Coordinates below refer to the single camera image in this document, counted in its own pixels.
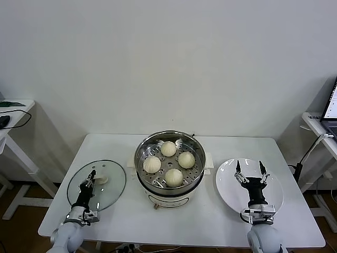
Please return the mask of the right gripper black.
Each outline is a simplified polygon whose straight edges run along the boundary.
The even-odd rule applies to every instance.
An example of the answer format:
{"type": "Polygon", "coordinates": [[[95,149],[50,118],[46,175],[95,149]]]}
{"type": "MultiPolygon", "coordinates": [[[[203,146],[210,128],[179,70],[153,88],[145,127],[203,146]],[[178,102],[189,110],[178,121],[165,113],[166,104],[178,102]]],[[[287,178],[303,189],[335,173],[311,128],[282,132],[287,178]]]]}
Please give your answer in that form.
{"type": "Polygon", "coordinates": [[[266,187],[266,181],[270,174],[267,172],[262,161],[259,161],[259,166],[262,178],[247,178],[241,172],[240,161],[237,160],[236,163],[234,176],[236,180],[242,184],[242,187],[248,191],[250,199],[249,203],[267,203],[267,201],[265,201],[265,196],[263,195],[263,189],[266,187]]]}

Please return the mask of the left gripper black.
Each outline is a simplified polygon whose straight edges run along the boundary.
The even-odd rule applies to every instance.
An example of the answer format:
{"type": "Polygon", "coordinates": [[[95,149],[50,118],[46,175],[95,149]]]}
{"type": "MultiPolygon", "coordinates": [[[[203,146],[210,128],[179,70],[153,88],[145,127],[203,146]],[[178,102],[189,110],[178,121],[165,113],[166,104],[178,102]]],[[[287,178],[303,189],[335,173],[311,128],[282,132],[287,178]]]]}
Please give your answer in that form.
{"type": "Polygon", "coordinates": [[[85,184],[80,185],[80,193],[76,200],[76,206],[89,207],[89,201],[93,197],[96,170],[88,175],[85,184]]]}

